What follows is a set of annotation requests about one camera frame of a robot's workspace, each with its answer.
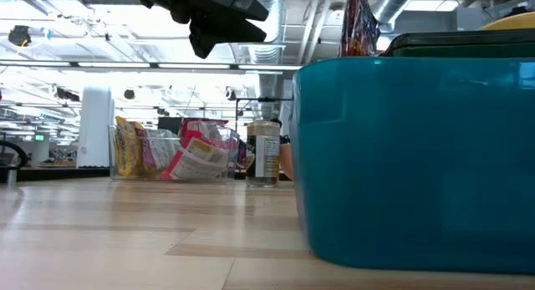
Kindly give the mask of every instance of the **fluorescent light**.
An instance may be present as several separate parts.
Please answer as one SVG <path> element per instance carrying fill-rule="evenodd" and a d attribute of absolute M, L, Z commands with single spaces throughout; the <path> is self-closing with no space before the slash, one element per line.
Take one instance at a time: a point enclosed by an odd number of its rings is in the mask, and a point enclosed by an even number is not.
<path fill-rule="evenodd" d="M 81 104 L 66 104 L 67 106 L 65 106 L 65 104 L 33 104 L 33 103 L 21 103 L 19 105 L 15 104 L 15 105 L 7 105 L 7 104 L 0 104 L 0 106 L 17 106 L 19 108 L 58 108 L 58 109 L 61 109 L 61 108 L 76 108 L 76 109 L 80 109 L 82 108 L 82 105 Z"/>
<path fill-rule="evenodd" d="M 39 128 L 44 128 L 44 129 L 50 129 L 50 130 L 57 130 L 59 128 L 58 126 L 42 125 L 41 123 L 39 123 L 38 127 Z"/>
<path fill-rule="evenodd" d="M 465 0 L 412 0 L 404 11 L 451 12 Z"/>
<path fill-rule="evenodd" d="M 33 131 L 3 131 L 6 135 L 35 135 Z"/>
<path fill-rule="evenodd" d="M 238 65 L 239 69 L 267 69 L 267 70 L 298 70 L 302 65 Z"/>
<path fill-rule="evenodd" d="M 162 69 L 229 69 L 228 64 L 158 64 Z"/>
<path fill-rule="evenodd" d="M 18 125 L 12 122 L 0 122 L 0 127 L 2 128 L 17 128 Z"/>
<path fill-rule="evenodd" d="M 58 140 L 58 141 L 74 141 L 74 140 L 76 140 L 76 139 L 74 139 L 74 138 L 70 138 L 70 137 L 68 137 L 68 136 L 66 136 L 66 137 L 57 137 L 57 136 L 54 136 L 54 137 L 52 137 L 52 138 L 50 138 L 50 139 L 51 139 L 51 140 Z"/>
<path fill-rule="evenodd" d="M 60 61 L 0 61 L 0 65 L 19 65 L 19 66 L 70 66 L 68 62 Z"/>
<path fill-rule="evenodd" d="M 149 68 L 148 63 L 78 63 L 83 68 Z"/>
<path fill-rule="evenodd" d="M 75 133 L 72 133 L 72 132 L 65 132 L 65 131 L 61 131 L 61 135 L 78 136 L 78 134 L 75 134 Z"/>
<path fill-rule="evenodd" d="M 116 109 L 154 109 L 154 106 L 130 106 L 130 105 L 116 105 Z"/>
<path fill-rule="evenodd" d="M 268 70 L 262 70 L 262 71 L 254 71 L 254 70 L 248 70 L 245 72 L 245 74 L 251 74 L 251 75 L 254 75 L 255 77 L 258 76 L 258 74 L 264 74 L 264 75 L 268 75 L 268 74 L 272 74 L 272 75 L 281 75 L 281 74 L 284 74 L 283 72 L 275 72 L 275 71 L 268 71 Z"/>
<path fill-rule="evenodd" d="M 80 124 L 73 123 L 72 125 L 80 127 Z M 68 130 L 68 131 L 73 131 L 73 132 L 79 131 L 79 128 L 75 128 L 75 127 L 71 127 L 67 125 L 60 125 L 59 128 L 61 128 L 62 130 Z"/>

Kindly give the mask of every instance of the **white column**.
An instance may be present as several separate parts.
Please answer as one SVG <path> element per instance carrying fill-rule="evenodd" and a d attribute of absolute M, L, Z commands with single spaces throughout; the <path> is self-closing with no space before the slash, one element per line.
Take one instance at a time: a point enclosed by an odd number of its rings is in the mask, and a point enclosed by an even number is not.
<path fill-rule="evenodd" d="M 293 81 L 284 80 L 283 81 L 283 98 L 290 99 L 292 98 L 293 90 Z M 290 114 L 292 110 L 292 101 L 283 101 L 281 103 L 281 110 L 278 119 L 283 123 L 281 128 L 281 135 L 290 135 Z"/>
<path fill-rule="evenodd" d="M 110 166 L 108 126 L 114 123 L 114 114 L 111 87 L 86 85 L 82 96 L 77 168 Z"/>
<path fill-rule="evenodd" d="M 32 149 L 32 165 L 38 165 L 40 162 L 48 159 L 50 151 L 50 133 L 35 133 L 35 139 Z"/>

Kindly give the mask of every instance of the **yellow object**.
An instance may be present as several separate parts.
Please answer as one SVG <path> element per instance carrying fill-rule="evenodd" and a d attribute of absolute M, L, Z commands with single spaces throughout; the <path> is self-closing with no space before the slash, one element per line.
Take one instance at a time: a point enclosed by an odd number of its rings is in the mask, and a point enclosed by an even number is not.
<path fill-rule="evenodd" d="M 535 28 L 535 13 L 524 13 L 509 18 L 503 18 L 494 23 L 489 23 L 481 30 L 511 30 L 519 28 Z"/>
<path fill-rule="evenodd" d="M 27 39 L 25 39 L 24 42 L 23 42 L 23 44 L 22 44 L 20 47 L 18 47 L 17 54 L 16 54 L 17 56 L 20 54 L 20 50 L 21 50 L 23 47 L 26 47 L 26 43 L 28 43 L 28 40 L 27 40 Z"/>
<path fill-rule="evenodd" d="M 117 121 L 115 156 L 119 174 L 125 177 L 137 176 L 142 173 L 143 148 L 136 136 L 135 128 L 143 129 L 143 127 L 119 116 L 115 117 L 115 120 Z"/>

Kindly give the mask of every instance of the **jar lid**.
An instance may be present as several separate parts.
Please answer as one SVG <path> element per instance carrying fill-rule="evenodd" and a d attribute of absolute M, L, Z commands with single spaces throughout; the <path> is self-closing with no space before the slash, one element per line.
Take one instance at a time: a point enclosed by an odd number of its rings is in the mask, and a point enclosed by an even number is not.
<path fill-rule="evenodd" d="M 278 123 L 272 122 L 272 121 L 255 121 L 247 124 L 247 127 L 273 127 L 273 128 L 280 128 L 280 125 Z"/>

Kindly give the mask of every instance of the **desk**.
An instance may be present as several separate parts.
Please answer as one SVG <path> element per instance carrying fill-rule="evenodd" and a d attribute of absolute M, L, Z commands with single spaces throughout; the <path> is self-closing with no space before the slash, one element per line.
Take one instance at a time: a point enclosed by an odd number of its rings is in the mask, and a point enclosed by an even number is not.
<path fill-rule="evenodd" d="M 292 183 L 109 178 L 0 188 L 0 281 L 13 290 L 535 289 L 535 277 L 320 261 L 300 231 Z"/>

